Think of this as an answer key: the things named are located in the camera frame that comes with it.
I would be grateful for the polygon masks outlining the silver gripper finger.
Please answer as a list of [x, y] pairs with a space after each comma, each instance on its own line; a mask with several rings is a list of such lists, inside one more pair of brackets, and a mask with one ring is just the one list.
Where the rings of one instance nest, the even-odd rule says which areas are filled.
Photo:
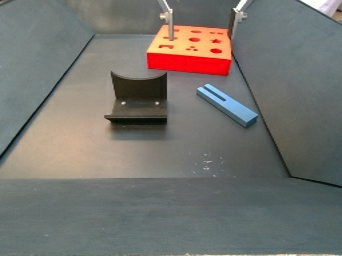
[[237, 24], [247, 18], [247, 8], [252, 0], [240, 0], [237, 5], [231, 9], [229, 23], [228, 23], [228, 37], [233, 39]]
[[170, 9], [166, 0], [157, 0], [158, 6], [161, 8], [161, 13], [158, 14], [160, 19], [168, 25], [168, 40], [173, 40], [173, 10]]

